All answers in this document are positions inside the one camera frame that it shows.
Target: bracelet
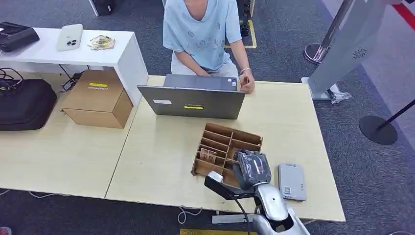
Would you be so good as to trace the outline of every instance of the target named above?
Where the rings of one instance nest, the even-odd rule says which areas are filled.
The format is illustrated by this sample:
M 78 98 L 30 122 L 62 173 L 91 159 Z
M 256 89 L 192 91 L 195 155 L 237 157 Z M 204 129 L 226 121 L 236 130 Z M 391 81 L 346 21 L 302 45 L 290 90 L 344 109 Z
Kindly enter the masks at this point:
M 251 72 L 252 72 L 252 69 L 250 69 L 250 68 L 246 68 L 246 69 L 241 70 L 241 73 L 240 73 L 239 75 L 242 75 L 242 73 L 243 73 L 243 72 L 245 72 L 246 70 L 249 70 L 249 71 L 251 71 Z

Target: white pants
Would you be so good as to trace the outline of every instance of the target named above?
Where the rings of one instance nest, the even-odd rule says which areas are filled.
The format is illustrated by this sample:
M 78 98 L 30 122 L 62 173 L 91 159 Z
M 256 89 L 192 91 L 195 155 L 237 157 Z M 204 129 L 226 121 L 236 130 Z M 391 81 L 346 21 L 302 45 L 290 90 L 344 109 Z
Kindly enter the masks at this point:
M 207 72 L 212 76 L 234 77 L 239 79 L 238 69 L 230 58 L 217 70 L 208 70 Z M 180 75 L 196 75 L 195 72 L 186 67 L 186 65 L 182 64 L 174 54 L 171 58 L 171 73 Z

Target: black case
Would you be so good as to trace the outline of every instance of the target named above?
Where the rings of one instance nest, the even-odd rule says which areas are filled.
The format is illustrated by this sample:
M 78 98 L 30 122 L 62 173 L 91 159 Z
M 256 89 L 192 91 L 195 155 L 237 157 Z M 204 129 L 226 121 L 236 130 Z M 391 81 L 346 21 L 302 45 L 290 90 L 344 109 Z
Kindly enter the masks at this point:
M 44 80 L 24 80 L 9 95 L 0 96 L 0 131 L 42 128 L 56 102 L 56 94 Z
M 12 52 L 39 40 L 36 31 L 30 27 L 2 22 L 0 28 L 3 28 L 0 31 L 0 50 L 4 52 Z

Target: grey device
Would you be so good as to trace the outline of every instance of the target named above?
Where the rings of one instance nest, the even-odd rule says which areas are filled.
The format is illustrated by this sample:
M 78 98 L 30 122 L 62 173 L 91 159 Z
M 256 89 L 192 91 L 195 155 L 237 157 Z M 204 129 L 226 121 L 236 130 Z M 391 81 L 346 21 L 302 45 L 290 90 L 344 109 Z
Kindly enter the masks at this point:
M 228 79 L 232 78 L 178 75 L 179 79 L 176 82 L 174 81 L 176 76 L 168 76 L 169 79 L 165 80 L 163 87 L 137 86 L 155 114 L 197 118 L 238 118 L 245 93 L 226 90 L 230 87 L 226 84 L 222 85 L 223 81 L 228 82 Z
M 167 74 L 165 87 L 237 91 L 236 78 Z
M 296 201 L 305 201 L 304 171 L 301 165 L 284 163 L 278 165 L 278 186 L 282 197 Z

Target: laptop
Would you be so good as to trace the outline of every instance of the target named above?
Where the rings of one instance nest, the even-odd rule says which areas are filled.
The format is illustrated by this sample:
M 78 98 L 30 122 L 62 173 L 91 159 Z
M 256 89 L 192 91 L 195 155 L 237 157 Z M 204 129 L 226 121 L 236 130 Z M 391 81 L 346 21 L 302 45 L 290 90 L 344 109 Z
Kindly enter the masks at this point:
M 157 115 L 237 119 L 245 97 L 230 77 L 168 74 L 162 87 L 137 88 Z

